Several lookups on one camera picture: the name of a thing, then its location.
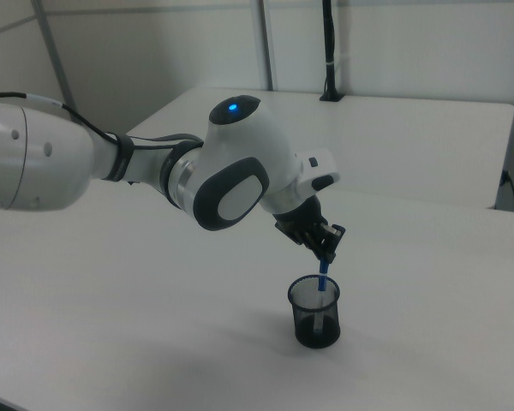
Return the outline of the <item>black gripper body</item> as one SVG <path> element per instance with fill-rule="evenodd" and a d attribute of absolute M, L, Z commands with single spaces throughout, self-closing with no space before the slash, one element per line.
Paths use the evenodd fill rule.
<path fill-rule="evenodd" d="M 275 214 L 275 227 L 290 238 L 297 245 L 302 245 L 298 240 L 298 232 L 309 227 L 328 224 L 322 216 L 321 204 L 317 197 L 310 197 L 293 211 L 284 214 Z"/>

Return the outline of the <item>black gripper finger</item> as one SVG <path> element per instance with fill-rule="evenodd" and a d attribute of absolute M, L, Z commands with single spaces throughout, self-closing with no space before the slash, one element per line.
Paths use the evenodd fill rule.
<path fill-rule="evenodd" d="M 322 224 L 321 228 L 324 236 L 321 242 L 322 256 L 320 258 L 327 263 L 332 263 L 336 257 L 337 247 L 346 232 L 346 228 L 338 224 Z"/>
<path fill-rule="evenodd" d="M 313 226 L 299 231 L 297 236 L 299 242 L 310 250 L 318 260 L 324 258 L 323 241 L 325 235 L 320 226 Z"/>

